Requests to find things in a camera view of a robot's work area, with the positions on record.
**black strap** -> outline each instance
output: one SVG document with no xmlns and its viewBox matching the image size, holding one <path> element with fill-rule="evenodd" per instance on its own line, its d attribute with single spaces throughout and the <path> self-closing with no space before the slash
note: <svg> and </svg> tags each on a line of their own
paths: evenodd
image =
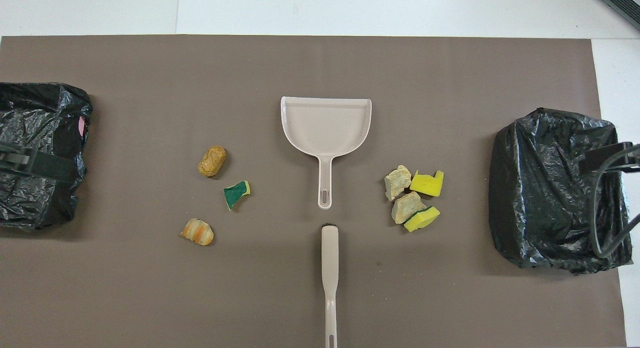
<svg viewBox="0 0 640 348">
<path fill-rule="evenodd" d="M 604 175 L 608 170 L 617 163 L 617 161 L 627 155 L 635 154 L 636 152 L 640 152 L 640 144 L 631 145 L 626 149 L 622 149 L 615 154 L 611 154 L 610 157 L 602 162 L 599 169 L 596 171 L 596 174 L 593 177 L 593 181 L 591 183 L 591 195 L 589 202 L 589 225 L 590 225 L 590 240 L 591 240 L 591 248 L 596 256 L 604 259 L 609 257 L 611 253 L 614 252 L 616 248 L 622 241 L 629 236 L 629 232 L 631 232 L 634 227 L 640 223 L 640 214 L 634 216 L 629 222 L 622 222 L 623 226 L 620 232 L 616 234 L 613 239 L 611 239 L 608 245 L 604 247 L 601 246 L 601 243 L 598 239 L 598 232 L 596 227 L 596 214 L 597 214 L 597 205 L 598 205 L 598 185 L 600 184 L 602 175 Z"/>
<path fill-rule="evenodd" d="M 71 159 L 0 141 L 0 171 L 71 183 L 77 170 L 76 163 Z"/>
</svg>

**white table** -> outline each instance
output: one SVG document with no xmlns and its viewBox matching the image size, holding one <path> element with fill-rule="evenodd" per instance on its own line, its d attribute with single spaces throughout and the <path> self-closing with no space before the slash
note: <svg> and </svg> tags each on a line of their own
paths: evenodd
<svg viewBox="0 0 640 348">
<path fill-rule="evenodd" d="M 0 36 L 87 34 L 591 39 L 602 118 L 640 143 L 640 31 L 601 0 L 0 0 Z M 637 214 L 640 174 L 624 182 Z M 626 342 L 640 346 L 640 263 L 619 277 Z"/>
</svg>

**black cable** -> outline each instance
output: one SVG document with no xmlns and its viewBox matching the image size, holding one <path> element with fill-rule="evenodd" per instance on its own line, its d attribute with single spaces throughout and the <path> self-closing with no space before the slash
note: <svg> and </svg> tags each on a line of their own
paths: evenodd
<svg viewBox="0 0 640 348">
<path fill-rule="evenodd" d="M 620 152 L 617 152 L 616 154 L 613 154 L 602 163 L 600 168 L 596 171 L 596 175 L 593 177 L 593 182 L 591 184 L 592 193 L 590 195 L 591 204 L 589 204 L 591 248 L 595 253 L 595 255 L 602 259 L 609 257 L 611 253 L 615 250 L 615 248 L 617 248 L 622 243 L 622 241 L 624 241 L 624 239 L 627 238 L 627 236 L 629 235 L 629 232 L 631 232 L 631 230 L 634 229 L 634 227 L 638 223 L 640 223 L 640 214 L 634 216 L 634 218 L 631 219 L 631 221 L 629 221 L 626 224 L 622 222 L 622 224 L 624 225 L 624 228 L 622 228 L 622 230 L 618 232 L 618 234 L 613 238 L 613 240 L 608 246 L 601 247 L 600 242 L 598 241 L 598 234 L 596 232 L 598 184 L 600 184 L 600 181 L 602 179 L 602 175 L 604 174 L 604 172 L 608 170 L 608 168 L 610 168 L 610 166 L 615 161 L 630 154 L 631 152 L 637 152 L 637 151 L 640 151 L 640 144 L 633 145 L 629 148 L 620 150 Z"/>
</svg>

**brush handle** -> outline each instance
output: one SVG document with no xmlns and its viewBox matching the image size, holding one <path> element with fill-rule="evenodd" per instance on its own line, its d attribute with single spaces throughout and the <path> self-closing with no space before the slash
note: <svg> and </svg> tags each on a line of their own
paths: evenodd
<svg viewBox="0 0 640 348">
<path fill-rule="evenodd" d="M 331 161 L 332 157 L 319 156 L 318 163 L 318 207 L 331 208 Z"/>
<path fill-rule="evenodd" d="M 338 348 L 338 322 L 336 321 L 336 291 L 338 290 L 338 228 L 322 227 L 322 286 L 326 310 L 325 347 Z"/>
</svg>

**dustpan handle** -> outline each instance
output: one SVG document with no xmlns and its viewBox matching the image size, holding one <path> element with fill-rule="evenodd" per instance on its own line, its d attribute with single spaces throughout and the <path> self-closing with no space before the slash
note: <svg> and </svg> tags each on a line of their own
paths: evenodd
<svg viewBox="0 0 640 348">
<path fill-rule="evenodd" d="M 332 157 L 318 157 L 318 207 L 331 208 L 331 161 Z"/>
</svg>

